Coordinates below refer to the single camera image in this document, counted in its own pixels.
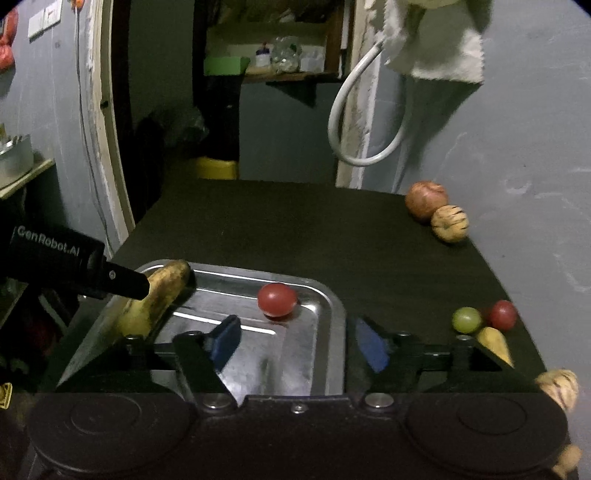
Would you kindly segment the dark spotted banana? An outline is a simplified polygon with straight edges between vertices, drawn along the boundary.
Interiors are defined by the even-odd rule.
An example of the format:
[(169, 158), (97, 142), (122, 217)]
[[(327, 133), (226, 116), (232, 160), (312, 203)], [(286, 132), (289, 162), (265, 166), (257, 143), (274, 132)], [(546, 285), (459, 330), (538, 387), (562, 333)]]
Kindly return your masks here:
[(190, 265), (184, 260), (172, 260), (148, 277), (149, 292), (142, 300), (129, 300), (114, 323), (117, 336), (147, 337), (165, 311), (186, 287)]

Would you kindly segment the green grape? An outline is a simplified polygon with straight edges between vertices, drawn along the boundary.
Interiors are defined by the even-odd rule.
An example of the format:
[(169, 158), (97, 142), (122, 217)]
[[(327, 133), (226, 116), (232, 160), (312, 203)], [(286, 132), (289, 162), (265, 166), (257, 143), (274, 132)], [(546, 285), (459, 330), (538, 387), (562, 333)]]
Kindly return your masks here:
[(480, 312), (473, 307), (462, 307), (452, 316), (452, 326), (460, 334), (472, 334), (482, 326)]

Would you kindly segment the red cherry tomato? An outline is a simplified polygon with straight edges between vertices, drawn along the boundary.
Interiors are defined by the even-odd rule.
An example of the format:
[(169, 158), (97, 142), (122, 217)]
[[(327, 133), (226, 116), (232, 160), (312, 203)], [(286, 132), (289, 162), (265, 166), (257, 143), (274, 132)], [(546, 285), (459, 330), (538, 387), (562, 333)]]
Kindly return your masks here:
[(297, 293), (283, 283), (266, 284), (257, 294), (257, 305), (270, 318), (286, 317), (297, 306)]
[(488, 323), (491, 327), (506, 332), (514, 328), (518, 317), (518, 311), (512, 302), (499, 300), (490, 310)]

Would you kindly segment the yellow banana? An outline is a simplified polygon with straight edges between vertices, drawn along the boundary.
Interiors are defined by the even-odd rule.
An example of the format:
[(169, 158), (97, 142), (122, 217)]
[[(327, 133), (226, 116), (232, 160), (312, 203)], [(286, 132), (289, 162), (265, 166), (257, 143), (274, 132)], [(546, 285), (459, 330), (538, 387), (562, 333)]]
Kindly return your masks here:
[(493, 327), (484, 327), (478, 333), (477, 340), (509, 366), (514, 366), (506, 338), (500, 330)]

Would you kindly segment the striped pepino melon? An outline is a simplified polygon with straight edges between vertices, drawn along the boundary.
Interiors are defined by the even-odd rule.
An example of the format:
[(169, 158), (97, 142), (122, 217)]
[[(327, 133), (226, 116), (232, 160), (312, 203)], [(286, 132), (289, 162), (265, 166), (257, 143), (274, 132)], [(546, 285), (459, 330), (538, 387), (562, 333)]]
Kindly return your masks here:
[(538, 387), (551, 397), (565, 412), (574, 410), (579, 398), (577, 375), (568, 369), (554, 369), (538, 375)]
[(469, 219), (460, 206), (444, 205), (434, 212), (431, 226), (440, 240), (447, 243), (459, 243), (468, 237)]

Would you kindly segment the tan round longan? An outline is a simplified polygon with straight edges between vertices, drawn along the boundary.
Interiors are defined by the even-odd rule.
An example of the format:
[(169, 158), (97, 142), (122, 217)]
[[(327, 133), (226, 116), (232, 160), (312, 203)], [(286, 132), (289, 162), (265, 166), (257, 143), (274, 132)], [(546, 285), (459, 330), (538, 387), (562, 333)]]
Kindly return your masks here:
[(559, 455), (552, 472), (561, 480), (567, 480), (568, 475), (575, 471), (582, 457), (582, 450), (574, 444), (567, 445)]

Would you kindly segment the silver metal tray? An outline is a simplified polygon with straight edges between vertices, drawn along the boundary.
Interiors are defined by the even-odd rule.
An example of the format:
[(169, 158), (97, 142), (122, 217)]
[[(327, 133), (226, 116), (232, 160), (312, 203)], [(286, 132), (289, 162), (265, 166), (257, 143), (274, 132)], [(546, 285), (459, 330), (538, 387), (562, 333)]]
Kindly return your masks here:
[[(345, 390), (346, 310), (324, 284), (296, 276), (190, 265), (192, 275), (151, 340), (165, 344), (185, 331), (204, 333), (228, 315), (242, 322), (242, 340), (219, 374), (235, 399), (247, 395), (329, 396)], [(297, 307), (283, 320), (259, 309), (257, 294), (283, 283), (297, 294)]]

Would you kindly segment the metal cooking pot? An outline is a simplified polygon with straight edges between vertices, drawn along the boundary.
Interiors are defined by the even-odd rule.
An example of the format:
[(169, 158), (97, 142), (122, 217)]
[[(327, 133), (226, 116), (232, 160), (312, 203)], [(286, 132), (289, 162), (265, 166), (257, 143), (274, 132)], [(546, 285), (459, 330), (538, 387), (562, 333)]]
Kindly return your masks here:
[(29, 135), (13, 137), (1, 146), (0, 188), (16, 182), (32, 168), (34, 155)]

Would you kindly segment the red plastic bag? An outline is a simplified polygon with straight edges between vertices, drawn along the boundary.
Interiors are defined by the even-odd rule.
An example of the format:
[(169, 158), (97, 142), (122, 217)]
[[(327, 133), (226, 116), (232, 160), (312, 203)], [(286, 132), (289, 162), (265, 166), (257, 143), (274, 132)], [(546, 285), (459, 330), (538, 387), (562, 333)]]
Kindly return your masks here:
[(15, 65), (12, 44), (18, 29), (18, 10), (14, 7), (2, 20), (0, 37), (0, 72), (4, 73)]

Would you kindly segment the green box on shelf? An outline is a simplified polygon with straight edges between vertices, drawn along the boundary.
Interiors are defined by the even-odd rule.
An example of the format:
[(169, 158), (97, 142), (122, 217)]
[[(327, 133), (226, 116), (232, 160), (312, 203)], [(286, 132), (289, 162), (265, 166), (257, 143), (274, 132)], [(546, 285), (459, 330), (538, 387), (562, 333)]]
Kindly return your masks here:
[(207, 56), (204, 59), (205, 76), (240, 76), (249, 66), (249, 57)]

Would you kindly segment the white hanging cloth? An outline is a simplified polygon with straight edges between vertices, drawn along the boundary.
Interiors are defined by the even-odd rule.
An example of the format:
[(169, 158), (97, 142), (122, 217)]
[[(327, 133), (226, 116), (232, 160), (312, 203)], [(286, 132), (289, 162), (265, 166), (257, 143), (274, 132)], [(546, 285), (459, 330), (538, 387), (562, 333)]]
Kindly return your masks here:
[(418, 80), (484, 82), (490, 1), (387, 1), (384, 60)]

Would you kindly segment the white wall switch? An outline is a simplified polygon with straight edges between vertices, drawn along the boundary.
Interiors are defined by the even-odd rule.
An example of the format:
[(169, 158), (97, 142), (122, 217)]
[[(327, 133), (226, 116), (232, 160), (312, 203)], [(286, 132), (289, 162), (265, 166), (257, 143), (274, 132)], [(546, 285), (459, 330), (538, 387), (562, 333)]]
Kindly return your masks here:
[(55, 0), (32, 15), (28, 21), (27, 37), (33, 40), (61, 22), (63, 1)]

